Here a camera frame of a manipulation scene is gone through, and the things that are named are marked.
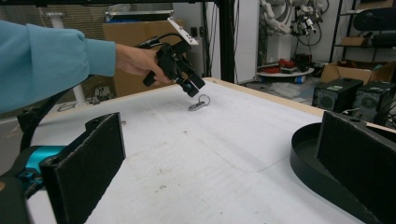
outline black pole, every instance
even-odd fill
[[[234,0],[223,0],[219,3],[221,80],[231,83],[234,83],[235,68],[233,58],[233,3]]]

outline black curved tray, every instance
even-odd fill
[[[315,193],[361,221],[371,223],[373,220],[367,209],[317,159],[320,125],[306,125],[293,135],[290,151],[292,170]]]

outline black metal frame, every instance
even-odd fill
[[[219,8],[220,72],[221,80],[234,83],[235,60],[233,52],[233,8],[235,0],[3,0],[0,6],[47,5],[103,5],[103,4],[147,4],[147,3],[206,3],[214,2]]]

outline hand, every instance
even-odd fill
[[[138,49],[116,44],[116,67],[127,73],[141,76],[150,71],[155,73],[154,85],[160,82],[169,83],[170,80],[156,62],[156,51],[152,49]]]

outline black foam block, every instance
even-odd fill
[[[58,223],[84,223],[125,158],[119,114],[93,119],[61,153],[40,163]]]

